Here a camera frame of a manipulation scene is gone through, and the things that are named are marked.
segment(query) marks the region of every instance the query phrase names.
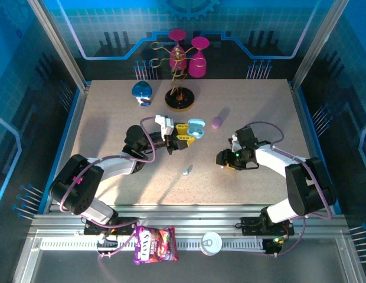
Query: snack bag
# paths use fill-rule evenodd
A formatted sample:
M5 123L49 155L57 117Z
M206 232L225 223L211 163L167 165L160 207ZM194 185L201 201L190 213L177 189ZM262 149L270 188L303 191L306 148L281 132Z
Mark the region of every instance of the snack bag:
M174 227L156 229L136 226L135 258L133 263L139 265L177 260L178 250Z

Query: speckled tabletop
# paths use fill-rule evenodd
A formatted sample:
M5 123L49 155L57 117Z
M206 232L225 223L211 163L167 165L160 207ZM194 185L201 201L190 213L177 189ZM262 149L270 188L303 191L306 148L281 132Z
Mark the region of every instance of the speckled tabletop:
M182 151L169 156L157 151L156 162L146 164L134 175L116 176L101 182L97 197L108 205L134 203L187 204L270 204L286 197L285 179L268 168L235 171L215 163L218 152L229 148L228 138L246 123L264 120L276 123L285 133L278 146L293 154L309 156L302 129L286 80L187 80L184 86L195 94L192 109L169 110L164 95L168 80L149 81L153 89L151 106L138 105L130 91L136 80L93 81L87 96L73 152L85 157L119 153L127 129L139 120L156 114L174 122L199 118L207 123L205 136ZM211 128L214 117L225 117L220 128ZM159 125L147 121L151 133ZM276 140L277 130L253 126L259 140ZM183 176L192 166L191 173Z

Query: black round base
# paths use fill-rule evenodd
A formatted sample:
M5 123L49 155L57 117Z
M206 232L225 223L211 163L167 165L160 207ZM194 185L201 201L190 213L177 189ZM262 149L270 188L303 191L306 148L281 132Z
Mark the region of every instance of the black round base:
M173 111L185 111L191 108L195 101L194 93L185 87L174 88L174 92L171 94L169 90L165 95L166 104Z

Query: white lid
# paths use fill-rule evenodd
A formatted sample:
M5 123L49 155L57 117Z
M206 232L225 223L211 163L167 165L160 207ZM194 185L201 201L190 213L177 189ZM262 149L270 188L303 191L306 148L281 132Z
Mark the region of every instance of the white lid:
M223 240L219 234L208 232L201 238L201 249L204 253L215 255L223 247Z

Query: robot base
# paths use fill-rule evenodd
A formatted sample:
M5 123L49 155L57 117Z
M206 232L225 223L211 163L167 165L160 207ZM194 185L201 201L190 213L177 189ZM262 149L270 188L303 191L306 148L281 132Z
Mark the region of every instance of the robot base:
M165 95L167 106L173 111L187 111L195 101L194 93L185 87L174 88L174 92L169 90Z
M118 224L126 223L130 221L137 220L135 217L118 217L116 218L116 222ZM121 227L119 229L106 229L106 228L100 228L93 224L91 221L86 220L86 225L84 226L84 235L100 235L100 233L108 231L108 235L124 235L124 236L130 236L133 233L132 225L128 225L125 227Z
M289 220L264 228L265 231L262 232L260 217L242 217L238 228L242 228L243 236L284 236L287 235L287 231L289 236L295 234L293 225Z

